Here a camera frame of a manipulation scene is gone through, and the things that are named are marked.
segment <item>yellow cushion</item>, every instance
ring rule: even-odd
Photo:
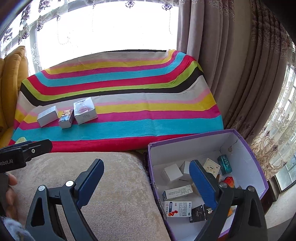
[[[19,46],[6,56],[2,75],[1,100],[6,124],[13,126],[17,105],[18,87],[29,76],[25,47]]]
[[[1,93],[1,81],[2,81],[2,73],[3,73],[4,65],[5,65],[4,59],[0,58],[0,93]],[[3,135],[6,129],[7,129],[7,125],[4,118],[1,98],[0,98],[0,137]]]
[[[0,137],[0,148],[8,146],[13,134],[13,127],[8,128]]]

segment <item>human hand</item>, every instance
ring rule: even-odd
[[[6,216],[12,218],[14,220],[18,220],[17,217],[17,208],[15,206],[17,195],[12,189],[11,186],[17,185],[17,179],[14,175],[8,173],[8,190],[6,192],[6,202],[7,202],[7,209],[6,209]]]

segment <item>red stripe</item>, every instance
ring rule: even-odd
[[[159,69],[169,66],[172,62],[174,62],[178,51],[174,51],[171,59],[168,62],[163,64],[152,64],[152,65],[142,65],[142,66],[133,66],[133,67],[105,67],[105,68],[96,68],[96,69],[87,69],[81,71],[73,71],[68,73],[59,73],[59,74],[49,74],[46,70],[42,70],[41,72],[48,79],[62,79],[62,78],[70,78],[70,77],[81,77],[91,74],[103,74],[110,72],[125,72],[125,71],[139,71],[139,70],[147,70],[147,69]]]
[[[33,87],[43,95],[58,95],[64,93],[71,93],[83,90],[93,90],[97,88],[105,87],[116,87],[116,86],[129,86],[129,85],[149,85],[149,84],[158,84],[158,83],[168,83],[176,79],[188,66],[191,64],[189,60],[190,56],[186,55],[180,65],[178,65],[173,71],[168,74],[143,77],[143,78],[134,78],[134,79],[123,79],[123,80],[108,80],[108,81],[98,81],[92,83],[83,83],[77,85],[69,86],[56,86],[56,87],[47,87],[43,85],[35,75],[32,75],[28,78]]]
[[[206,118],[211,119],[220,115],[217,105],[212,106],[208,110],[204,111],[191,111],[191,110],[158,110],[158,111],[137,111],[137,112],[112,112],[107,114],[98,114],[98,118],[91,120],[88,123],[102,123],[102,122],[116,122],[116,121],[137,121],[137,120],[161,120],[161,119],[195,119],[195,118]],[[45,127],[58,126],[59,121],[55,120]],[[26,123],[23,121],[19,128],[22,130],[37,129],[40,128],[38,122]]]
[[[13,128],[16,130],[19,126],[20,126],[20,123],[16,119],[14,119]]]
[[[127,137],[88,141],[53,141],[52,152],[117,152],[140,150],[146,149],[148,147],[148,144],[151,142],[163,141],[190,135],[192,134],[166,135],[159,137]]]

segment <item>orange object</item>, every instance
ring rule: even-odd
[[[223,182],[226,183],[231,188],[234,188],[234,180],[233,180],[233,177],[226,177]]]
[[[232,214],[233,214],[233,210],[232,208],[230,208],[227,217],[231,216]]]

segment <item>metal screw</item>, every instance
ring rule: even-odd
[[[219,186],[222,187],[222,188],[227,188],[228,187],[227,183],[224,183],[224,182],[221,182],[219,184]]]
[[[71,187],[73,184],[74,184],[73,181],[67,181],[67,182],[66,182],[66,186],[67,186],[67,187]]]
[[[45,189],[45,186],[41,185],[40,187],[38,187],[39,191],[43,191]]]
[[[254,188],[253,186],[248,186],[248,190],[249,190],[250,192],[254,192],[254,191],[255,191],[255,188]]]

